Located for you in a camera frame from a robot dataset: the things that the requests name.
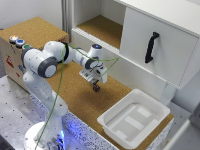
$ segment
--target white cabinet top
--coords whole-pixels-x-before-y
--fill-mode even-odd
[[[115,1],[200,37],[200,0]]]

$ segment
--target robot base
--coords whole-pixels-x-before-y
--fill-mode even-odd
[[[37,149],[35,149],[37,142],[35,142],[34,137],[37,135],[39,130],[42,128],[44,125],[44,122],[40,122],[32,126],[25,134],[24,138],[24,150],[49,150],[48,147],[41,148],[37,146]],[[69,136],[65,135],[65,145],[68,147],[70,142]]]

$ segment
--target cabinet compartment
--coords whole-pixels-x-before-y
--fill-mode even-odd
[[[114,0],[74,0],[73,28],[80,28],[119,49],[125,9]]]
[[[145,63],[153,32],[159,33],[152,51],[153,60]],[[120,54],[147,70],[179,86],[198,38],[127,7]]]

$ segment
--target white wall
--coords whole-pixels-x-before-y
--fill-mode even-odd
[[[0,28],[36,16],[62,29],[61,0],[0,0]]]
[[[177,90],[173,102],[192,112],[200,102],[200,71],[183,87]]]

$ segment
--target cabinet door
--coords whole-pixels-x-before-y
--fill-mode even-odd
[[[160,36],[154,40],[153,60],[146,64],[153,32]],[[127,7],[120,54],[178,86],[197,40],[191,34]]]

